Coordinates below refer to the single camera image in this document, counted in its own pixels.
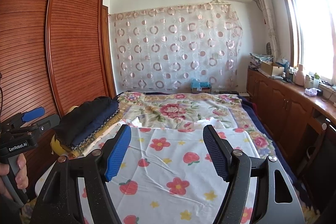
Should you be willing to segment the black Superman t-shirt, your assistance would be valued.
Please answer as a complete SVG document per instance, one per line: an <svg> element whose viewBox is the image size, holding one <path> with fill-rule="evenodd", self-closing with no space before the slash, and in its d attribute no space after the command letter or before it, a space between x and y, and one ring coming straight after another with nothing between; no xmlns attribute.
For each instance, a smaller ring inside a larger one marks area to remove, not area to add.
<svg viewBox="0 0 336 224"><path fill-rule="evenodd" d="M70 146L71 142L83 131L84 127L101 114L112 101L110 97L100 96L92 101L82 103L66 114L60 120L60 123L54 127L60 143Z"/></svg>

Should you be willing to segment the navy blue folded garment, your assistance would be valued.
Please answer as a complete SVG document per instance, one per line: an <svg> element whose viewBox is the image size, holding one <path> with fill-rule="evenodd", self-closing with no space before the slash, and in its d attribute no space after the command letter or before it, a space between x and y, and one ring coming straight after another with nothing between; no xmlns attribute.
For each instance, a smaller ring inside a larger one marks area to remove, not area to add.
<svg viewBox="0 0 336 224"><path fill-rule="evenodd" d="M99 114L89 125L85 126L83 131L75 138L77 146L86 139L90 134L99 129L105 122L112 118L119 110L119 103L113 100L112 103Z"/></svg>

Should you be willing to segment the navy gold patterned folded cloth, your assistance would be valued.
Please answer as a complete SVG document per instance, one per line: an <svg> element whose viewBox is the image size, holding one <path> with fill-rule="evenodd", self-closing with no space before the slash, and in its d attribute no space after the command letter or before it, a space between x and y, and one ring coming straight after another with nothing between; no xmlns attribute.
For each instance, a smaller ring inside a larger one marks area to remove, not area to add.
<svg viewBox="0 0 336 224"><path fill-rule="evenodd" d="M112 129L119 125L119 121L122 118L123 113L118 111L112 118L105 122L94 133L90 134L75 148L65 148L67 155L71 158L77 158L79 156L86 156L89 151L100 141L103 137L108 135Z"/></svg>

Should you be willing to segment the floral rose bed blanket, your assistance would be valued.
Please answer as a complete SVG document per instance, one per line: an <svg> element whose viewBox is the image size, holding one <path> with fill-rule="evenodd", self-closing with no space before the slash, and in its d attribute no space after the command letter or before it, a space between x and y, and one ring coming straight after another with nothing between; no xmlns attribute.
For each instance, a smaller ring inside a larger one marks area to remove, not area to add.
<svg viewBox="0 0 336 224"><path fill-rule="evenodd" d="M261 157L284 159L258 119L254 104L237 94L123 92L117 100L124 119L138 119L145 127L189 132L201 122L213 122L217 128L248 133Z"/></svg>

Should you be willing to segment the white strawberry flower bedsheet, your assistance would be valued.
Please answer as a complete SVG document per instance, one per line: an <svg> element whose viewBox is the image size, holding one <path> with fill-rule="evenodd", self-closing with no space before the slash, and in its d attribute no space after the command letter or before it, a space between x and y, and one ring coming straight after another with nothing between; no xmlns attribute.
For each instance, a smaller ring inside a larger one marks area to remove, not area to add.
<svg viewBox="0 0 336 224"><path fill-rule="evenodd" d="M203 126L132 127L108 193L122 223L212 223L227 190L203 141Z"/></svg>

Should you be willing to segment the blue tissue pack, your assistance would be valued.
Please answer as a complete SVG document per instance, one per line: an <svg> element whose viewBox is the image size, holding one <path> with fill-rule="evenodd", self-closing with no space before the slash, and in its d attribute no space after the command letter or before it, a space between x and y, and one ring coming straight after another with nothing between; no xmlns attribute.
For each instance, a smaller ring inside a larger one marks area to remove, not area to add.
<svg viewBox="0 0 336 224"><path fill-rule="evenodd" d="M210 82L202 82L198 79L192 79L190 82L191 92L197 93L211 93L212 86Z"/></svg>

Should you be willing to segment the wooden louvered wardrobe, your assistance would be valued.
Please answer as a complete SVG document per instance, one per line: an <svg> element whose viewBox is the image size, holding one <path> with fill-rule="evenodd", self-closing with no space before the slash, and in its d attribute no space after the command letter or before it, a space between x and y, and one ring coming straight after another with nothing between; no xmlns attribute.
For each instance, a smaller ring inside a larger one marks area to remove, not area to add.
<svg viewBox="0 0 336 224"><path fill-rule="evenodd" d="M116 94L103 0L1 0L1 119Z"/></svg>

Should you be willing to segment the wooden sideboard cabinet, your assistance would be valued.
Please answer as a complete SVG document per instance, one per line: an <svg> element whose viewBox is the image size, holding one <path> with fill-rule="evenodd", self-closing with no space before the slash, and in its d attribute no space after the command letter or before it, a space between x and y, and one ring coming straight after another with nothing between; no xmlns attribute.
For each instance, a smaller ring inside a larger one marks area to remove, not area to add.
<svg viewBox="0 0 336 224"><path fill-rule="evenodd" d="M257 116L295 175L307 162L306 152L322 134L322 124L335 123L335 107L322 97L309 97L295 84L248 69L246 90Z"/></svg>

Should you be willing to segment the cardboard box on cabinet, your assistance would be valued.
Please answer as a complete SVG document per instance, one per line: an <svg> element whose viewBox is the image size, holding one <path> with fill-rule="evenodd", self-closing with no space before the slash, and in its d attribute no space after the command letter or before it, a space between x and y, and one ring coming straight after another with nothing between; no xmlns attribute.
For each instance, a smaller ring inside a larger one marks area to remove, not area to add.
<svg viewBox="0 0 336 224"><path fill-rule="evenodd" d="M270 75L270 76L282 76L282 74L284 73L284 67L272 62L272 61L263 61L261 63L261 67L260 69Z"/></svg>

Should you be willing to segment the stack of papers on cabinet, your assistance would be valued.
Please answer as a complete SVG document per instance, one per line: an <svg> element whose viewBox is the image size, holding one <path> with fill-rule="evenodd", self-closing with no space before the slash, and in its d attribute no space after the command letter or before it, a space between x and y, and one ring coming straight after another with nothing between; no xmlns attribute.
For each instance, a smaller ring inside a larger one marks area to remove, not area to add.
<svg viewBox="0 0 336 224"><path fill-rule="evenodd" d="M273 62L272 55L262 55L257 53L250 53L250 65L254 68L260 68L262 62Z"/></svg>

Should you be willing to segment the pink circle patterned curtain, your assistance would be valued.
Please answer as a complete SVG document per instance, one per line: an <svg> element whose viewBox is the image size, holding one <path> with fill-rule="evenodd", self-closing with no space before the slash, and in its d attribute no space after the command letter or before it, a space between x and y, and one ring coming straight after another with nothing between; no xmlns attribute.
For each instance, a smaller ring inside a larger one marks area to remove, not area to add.
<svg viewBox="0 0 336 224"><path fill-rule="evenodd" d="M118 84L175 93L193 81L215 90L238 85L243 29L229 3L169 6L110 16Z"/></svg>

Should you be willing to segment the pink white thermos jug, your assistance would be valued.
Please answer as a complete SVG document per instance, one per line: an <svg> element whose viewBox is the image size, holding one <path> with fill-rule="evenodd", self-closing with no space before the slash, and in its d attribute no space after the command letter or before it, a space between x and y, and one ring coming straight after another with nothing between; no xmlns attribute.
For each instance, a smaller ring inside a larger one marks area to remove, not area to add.
<svg viewBox="0 0 336 224"><path fill-rule="evenodd" d="M298 86L304 86L305 84L305 73L303 71L303 65L299 64L297 70L294 73L295 75L295 84Z"/></svg>

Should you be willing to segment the beige window curtain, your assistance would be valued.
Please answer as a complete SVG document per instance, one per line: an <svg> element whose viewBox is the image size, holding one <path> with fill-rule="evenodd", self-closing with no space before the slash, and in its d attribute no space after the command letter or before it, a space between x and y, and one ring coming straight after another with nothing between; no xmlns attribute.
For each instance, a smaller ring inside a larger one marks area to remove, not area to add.
<svg viewBox="0 0 336 224"><path fill-rule="evenodd" d="M276 20L274 17L272 0L259 0L259 2L261 5L266 27L268 30L268 37L269 37L272 55L273 55L274 61L277 61L278 58L281 57L281 51L280 51L279 43L277 41Z"/></svg>

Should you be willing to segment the window with wooden frame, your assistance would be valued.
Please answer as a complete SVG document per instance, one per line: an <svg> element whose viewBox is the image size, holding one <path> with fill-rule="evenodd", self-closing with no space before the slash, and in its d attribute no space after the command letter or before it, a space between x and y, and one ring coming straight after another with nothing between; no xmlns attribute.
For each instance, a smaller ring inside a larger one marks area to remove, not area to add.
<svg viewBox="0 0 336 224"><path fill-rule="evenodd" d="M335 0L285 0L291 63L335 85Z"/></svg>

